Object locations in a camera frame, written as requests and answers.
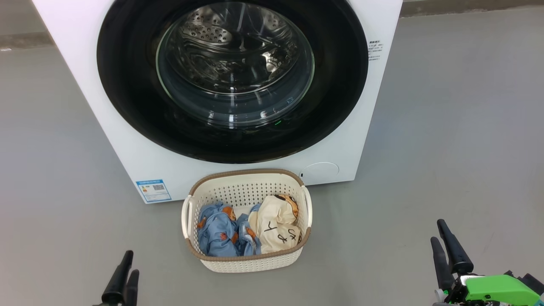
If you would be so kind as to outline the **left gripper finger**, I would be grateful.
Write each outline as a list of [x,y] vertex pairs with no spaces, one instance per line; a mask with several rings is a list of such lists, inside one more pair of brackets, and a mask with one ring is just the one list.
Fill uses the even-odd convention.
[[133,261],[133,251],[127,250],[108,282],[102,296],[102,304],[124,304],[125,285]]
[[125,285],[124,306],[137,306],[139,270],[131,271]]

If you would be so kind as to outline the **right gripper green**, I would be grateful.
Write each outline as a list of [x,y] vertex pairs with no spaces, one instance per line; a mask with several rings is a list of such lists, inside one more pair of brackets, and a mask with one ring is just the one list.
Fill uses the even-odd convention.
[[[443,219],[437,220],[448,255],[436,237],[430,238],[439,290],[433,306],[544,306],[544,283],[527,273],[515,277],[476,275],[474,264]],[[461,274],[457,279],[452,274]]]

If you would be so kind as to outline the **blue printed garment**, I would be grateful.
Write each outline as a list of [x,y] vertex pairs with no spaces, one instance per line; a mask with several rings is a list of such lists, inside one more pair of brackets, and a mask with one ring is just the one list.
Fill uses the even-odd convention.
[[205,256],[234,257],[261,254],[261,242],[250,225],[250,215],[236,215],[232,206],[204,205],[197,227],[198,244]]

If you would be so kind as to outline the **cream cartoon print garment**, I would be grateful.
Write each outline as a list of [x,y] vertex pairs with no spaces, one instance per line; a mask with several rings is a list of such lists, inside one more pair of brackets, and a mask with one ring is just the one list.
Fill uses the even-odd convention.
[[288,194],[269,195],[249,214],[249,225],[260,240],[261,254],[294,248],[301,240],[301,229],[296,225],[298,204]]

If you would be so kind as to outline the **black round glass washer door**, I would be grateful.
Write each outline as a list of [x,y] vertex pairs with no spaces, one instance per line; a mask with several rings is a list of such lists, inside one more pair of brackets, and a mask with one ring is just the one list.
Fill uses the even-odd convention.
[[355,109],[368,45],[347,0],[114,0],[98,72],[138,133],[202,161],[284,158]]

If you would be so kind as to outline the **blue energy label sticker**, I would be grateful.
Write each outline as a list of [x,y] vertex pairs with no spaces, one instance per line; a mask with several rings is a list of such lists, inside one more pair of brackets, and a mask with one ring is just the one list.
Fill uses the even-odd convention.
[[172,200],[162,179],[136,181],[135,184],[146,203],[162,203]]

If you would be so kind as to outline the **cream perforated laundry basket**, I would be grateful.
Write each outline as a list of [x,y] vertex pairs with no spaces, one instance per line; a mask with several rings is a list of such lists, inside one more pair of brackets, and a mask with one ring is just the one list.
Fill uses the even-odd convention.
[[[265,255],[215,257],[206,256],[198,242],[198,221],[206,204],[223,203],[233,207],[235,215],[249,213],[266,196],[287,194],[298,204],[301,228],[297,246]],[[209,270],[217,273],[247,273],[279,269],[297,261],[310,236],[313,219],[309,190],[294,173],[283,169],[251,169],[212,174],[192,186],[182,205],[182,233],[189,250]]]

